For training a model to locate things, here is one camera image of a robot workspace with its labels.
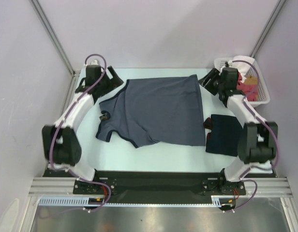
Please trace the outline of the blue-grey tank top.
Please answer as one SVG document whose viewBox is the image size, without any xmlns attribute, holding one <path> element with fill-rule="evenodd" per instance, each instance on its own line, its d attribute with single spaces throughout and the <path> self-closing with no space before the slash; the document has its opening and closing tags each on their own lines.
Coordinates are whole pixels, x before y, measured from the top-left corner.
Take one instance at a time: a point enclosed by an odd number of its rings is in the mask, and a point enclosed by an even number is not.
<svg viewBox="0 0 298 232">
<path fill-rule="evenodd" d="M 104 119 L 96 138 L 112 133 L 135 148 L 159 142 L 205 146 L 202 96 L 197 75 L 128 79 L 113 97 L 99 103 Z"/>
</svg>

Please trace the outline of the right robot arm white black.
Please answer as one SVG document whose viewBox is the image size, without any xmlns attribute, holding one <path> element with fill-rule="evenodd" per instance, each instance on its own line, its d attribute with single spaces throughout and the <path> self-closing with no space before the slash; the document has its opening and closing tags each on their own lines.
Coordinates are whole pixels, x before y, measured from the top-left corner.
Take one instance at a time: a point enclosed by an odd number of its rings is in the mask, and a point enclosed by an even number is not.
<svg viewBox="0 0 298 232">
<path fill-rule="evenodd" d="M 237 118 L 243 128 L 238 141 L 236 159 L 225 169 L 224 178 L 218 180 L 217 188 L 223 194 L 235 188 L 234 182 L 241 181 L 253 169 L 261 169 L 260 165 L 271 161 L 275 167 L 280 156 L 278 144 L 278 125 L 267 121 L 250 105 L 243 91 L 237 89 L 239 71 L 236 68 L 213 68 L 198 82 L 219 100 Z"/>
</svg>

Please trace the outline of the navy jersey tank top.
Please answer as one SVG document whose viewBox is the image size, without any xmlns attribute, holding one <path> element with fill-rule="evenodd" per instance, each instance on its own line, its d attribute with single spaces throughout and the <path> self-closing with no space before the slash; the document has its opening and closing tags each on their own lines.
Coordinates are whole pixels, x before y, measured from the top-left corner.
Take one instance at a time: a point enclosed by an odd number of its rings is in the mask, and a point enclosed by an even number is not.
<svg viewBox="0 0 298 232">
<path fill-rule="evenodd" d="M 206 152 L 231 157 L 238 155 L 238 141 L 243 131 L 234 116 L 212 114 L 203 127 L 210 132 L 206 137 Z"/>
</svg>

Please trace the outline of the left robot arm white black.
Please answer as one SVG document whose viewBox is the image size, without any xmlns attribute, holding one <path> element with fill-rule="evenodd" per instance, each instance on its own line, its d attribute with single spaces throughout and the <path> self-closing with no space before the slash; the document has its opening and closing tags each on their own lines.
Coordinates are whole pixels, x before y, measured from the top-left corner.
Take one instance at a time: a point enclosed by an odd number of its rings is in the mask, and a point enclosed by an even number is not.
<svg viewBox="0 0 298 232">
<path fill-rule="evenodd" d="M 86 66 L 85 76 L 75 89 L 70 105 L 54 124 L 42 128 L 45 159 L 51 169 L 70 172 L 85 180 L 84 187 L 90 193 L 100 190 L 101 181 L 94 177 L 95 169 L 81 157 L 76 132 L 97 100 L 122 84 L 123 80 L 112 66 L 106 69 L 97 64 Z"/>
</svg>

